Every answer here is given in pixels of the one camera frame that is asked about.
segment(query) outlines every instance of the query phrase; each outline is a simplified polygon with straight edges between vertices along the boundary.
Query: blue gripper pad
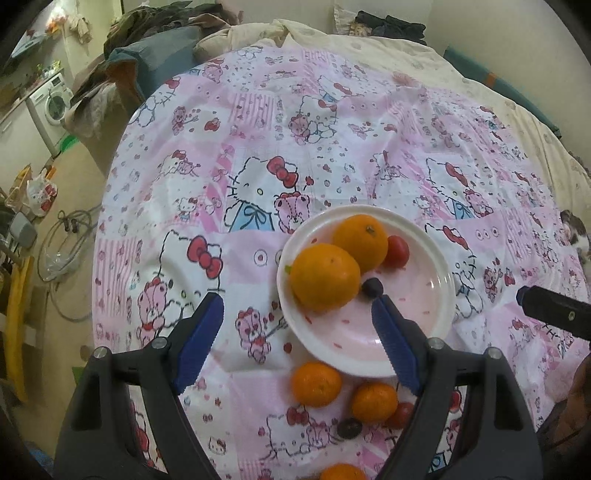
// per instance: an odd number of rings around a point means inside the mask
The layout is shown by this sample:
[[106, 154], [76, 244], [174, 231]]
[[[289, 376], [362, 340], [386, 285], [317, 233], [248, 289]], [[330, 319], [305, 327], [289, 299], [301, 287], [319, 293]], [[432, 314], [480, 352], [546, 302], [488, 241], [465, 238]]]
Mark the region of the blue gripper pad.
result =
[[177, 395], [197, 380], [222, 322], [223, 300], [219, 295], [215, 295], [178, 355], [177, 377], [173, 381]]
[[409, 322], [398, 311], [387, 295], [375, 299], [371, 306], [372, 323], [394, 367], [398, 380], [413, 395], [422, 390], [417, 357], [407, 342], [400, 325]]

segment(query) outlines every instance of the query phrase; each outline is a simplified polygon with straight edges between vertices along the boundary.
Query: hello kitty bedsheet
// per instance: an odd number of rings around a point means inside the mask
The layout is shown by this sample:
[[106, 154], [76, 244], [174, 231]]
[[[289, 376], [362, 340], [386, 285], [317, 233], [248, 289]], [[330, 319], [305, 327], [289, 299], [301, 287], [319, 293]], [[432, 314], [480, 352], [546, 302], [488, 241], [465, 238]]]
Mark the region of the hello kitty bedsheet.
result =
[[[360, 379], [317, 410], [288, 387], [310, 355], [281, 314], [281, 249], [309, 217], [351, 203], [392, 209], [437, 242], [456, 283], [447, 341], [501, 348], [536, 426], [588, 353], [515, 302], [523, 285], [587, 292], [550, 192], [490, 108], [326, 51], [242, 48], [170, 79], [134, 114], [93, 270], [95, 344], [115, 352], [167, 335], [208, 291], [224, 298], [212, 352], [180, 397], [222, 478], [301, 478], [340, 461], [373, 477], [398, 438], [370, 426], [337, 435]], [[163, 469], [131, 395], [145, 458]], [[433, 469], [449, 461], [462, 407], [458, 390]]]

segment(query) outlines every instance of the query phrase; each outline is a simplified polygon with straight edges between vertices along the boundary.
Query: orange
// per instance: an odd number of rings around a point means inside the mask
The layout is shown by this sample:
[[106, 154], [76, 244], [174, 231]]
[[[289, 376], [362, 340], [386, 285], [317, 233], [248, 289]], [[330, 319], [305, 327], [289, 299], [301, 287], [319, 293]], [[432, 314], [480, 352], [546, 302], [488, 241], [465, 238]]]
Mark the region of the orange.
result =
[[367, 480], [367, 477], [354, 465], [337, 463], [322, 472], [320, 480]]
[[309, 362], [291, 376], [295, 399], [307, 407], [320, 408], [339, 396], [343, 381], [334, 368], [320, 362]]
[[393, 415], [397, 407], [396, 390], [380, 382], [360, 385], [351, 401], [351, 413], [362, 423], [383, 423]]
[[360, 282], [361, 272], [353, 257], [329, 244], [302, 250], [290, 270], [295, 297], [314, 312], [341, 308], [359, 293]]
[[357, 260], [361, 274], [382, 264], [388, 253], [388, 234], [370, 215], [354, 215], [344, 220], [333, 234], [333, 244]]

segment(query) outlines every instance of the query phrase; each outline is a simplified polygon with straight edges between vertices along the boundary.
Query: cable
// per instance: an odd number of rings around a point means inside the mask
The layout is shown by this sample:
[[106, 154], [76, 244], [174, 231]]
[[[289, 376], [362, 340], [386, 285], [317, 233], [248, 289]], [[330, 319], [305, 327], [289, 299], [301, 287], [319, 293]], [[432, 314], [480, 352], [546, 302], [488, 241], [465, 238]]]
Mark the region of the cable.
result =
[[[55, 298], [55, 293], [57, 291], [57, 287], [60, 284], [60, 278], [71, 271], [74, 271], [78, 265], [76, 261], [79, 258], [79, 254], [82, 251], [86, 241], [94, 235], [96, 226], [98, 222], [92, 222], [92, 216], [94, 213], [98, 212], [100, 209], [100, 204], [92, 207], [90, 210], [74, 210], [73, 212], [66, 215], [63, 210], [60, 210], [57, 214], [57, 222], [50, 228], [49, 232], [47, 232], [46, 237], [43, 239], [41, 243], [41, 247], [39, 249], [39, 258], [37, 260], [37, 275], [44, 283], [49, 283], [48, 289], [48, 296], [53, 303], [53, 306], [56, 308], [57, 313], [64, 319], [68, 320], [69, 322], [83, 322], [90, 318], [91, 312], [87, 313], [83, 317], [70, 317], [64, 314], [59, 305], [57, 304], [57, 300]], [[60, 244], [59, 248], [57, 249], [56, 253], [53, 254], [53, 257], [56, 258], [53, 265], [47, 265], [47, 258], [49, 254], [47, 253], [47, 248], [50, 246], [56, 232], [63, 227], [66, 231], [67, 235], [65, 240]], [[72, 235], [76, 235], [76, 242], [74, 246], [71, 248], [68, 254], [61, 252], [61, 249], [64, 247], [66, 242]], [[49, 273], [47, 276], [43, 276], [41, 273], [41, 262], [44, 262], [44, 269], [45, 272]]]

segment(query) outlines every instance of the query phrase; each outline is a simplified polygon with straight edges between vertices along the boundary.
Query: cabinet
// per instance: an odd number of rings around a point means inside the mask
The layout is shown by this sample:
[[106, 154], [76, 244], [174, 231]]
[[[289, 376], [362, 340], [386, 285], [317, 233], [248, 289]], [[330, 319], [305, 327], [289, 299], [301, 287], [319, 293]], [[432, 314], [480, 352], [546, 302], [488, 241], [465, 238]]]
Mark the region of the cabinet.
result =
[[37, 175], [51, 158], [24, 101], [0, 122], [0, 187], [8, 194], [18, 173], [31, 164]]

